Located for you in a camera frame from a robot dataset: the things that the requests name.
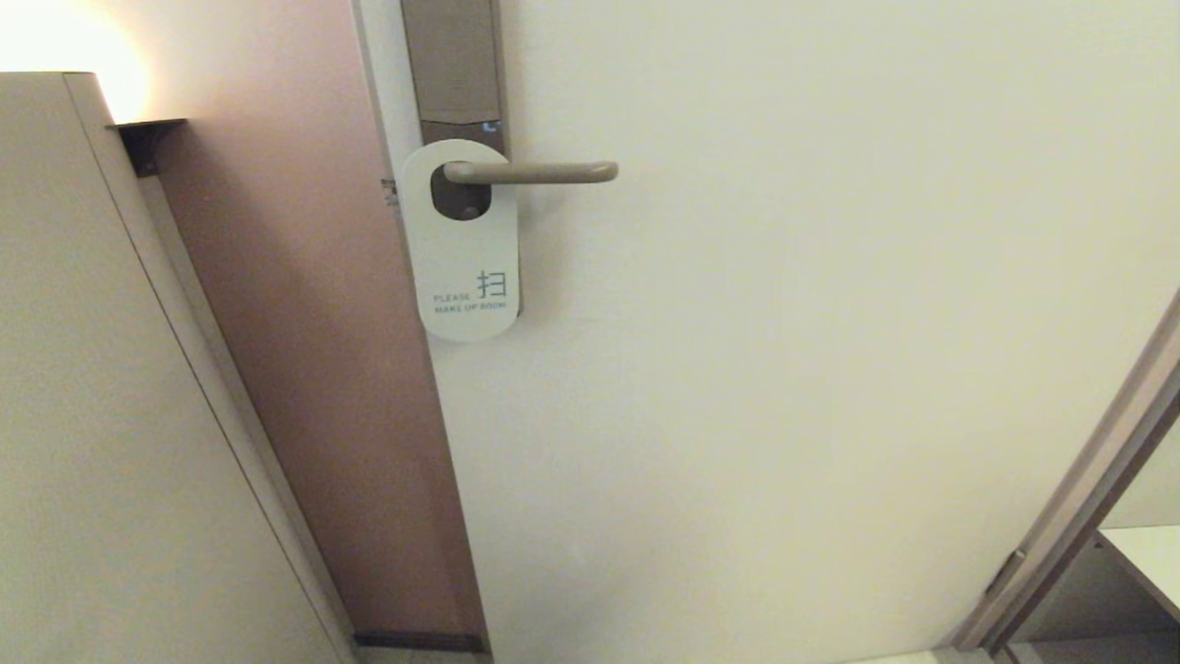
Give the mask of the brown door lock plate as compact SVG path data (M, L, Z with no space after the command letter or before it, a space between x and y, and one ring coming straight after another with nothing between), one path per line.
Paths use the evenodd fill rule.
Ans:
M496 0L401 0L401 11L421 147L472 140L507 159ZM452 219L476 219L490 206L490 185L452 184L442 167L431 193Z

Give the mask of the white door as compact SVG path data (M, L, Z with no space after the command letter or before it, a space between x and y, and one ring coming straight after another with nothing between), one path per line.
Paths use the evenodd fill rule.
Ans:
M496 664L940 646L1180 289L1180 0L499 0L522 314L432 338Z

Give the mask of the brown frame hinge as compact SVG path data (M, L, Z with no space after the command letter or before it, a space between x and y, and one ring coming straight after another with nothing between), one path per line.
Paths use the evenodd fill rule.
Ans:
M996 574L992 576L991 581L986 584L985 596L992 597L997 592L1002 591L1002 589L1007 587L1007 584L1012 576L1020 571L1021 564L1024 563L1025 559L1027 552L1024 548L1012 550L1009 555L1007 555L1007 559L1004 559L999 565L999 568Z

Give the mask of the dark baseboard strip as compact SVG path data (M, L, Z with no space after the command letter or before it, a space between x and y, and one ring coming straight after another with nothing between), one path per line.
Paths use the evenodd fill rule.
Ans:
M442 632L355 632L353 639L359 647L384 647L384 650L409 650L451 653L489 653L489 644L480 635L444 635Z

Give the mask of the dark wall lamp bracket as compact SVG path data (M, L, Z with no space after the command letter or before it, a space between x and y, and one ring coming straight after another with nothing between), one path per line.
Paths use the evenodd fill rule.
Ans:
M189 119L156 119L156 121L133 121L123 124L109 124L107 129L117 132L122 139L122 146L138 178L148 178L159 175L159 162L157 151L173 131L189 125Z

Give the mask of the brown closet door frame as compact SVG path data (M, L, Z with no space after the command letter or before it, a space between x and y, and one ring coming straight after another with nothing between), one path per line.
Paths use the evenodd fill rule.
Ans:
M1100 525L1180 420L1180 287L1125 383L1017 548L1027 559L1007 587L982 599L950 647L991 658L1058 585Z

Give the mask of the blue do-not-disturb door sign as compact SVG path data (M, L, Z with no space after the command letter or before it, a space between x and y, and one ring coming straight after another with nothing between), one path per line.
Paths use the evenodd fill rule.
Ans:
M491 185L485 213L452 219L431 193L431 177L452 162L507 164L477 142L430 143L404 162L396 200L426 331L451 343L479 343L502 335L520 313L518 193L513 185Z

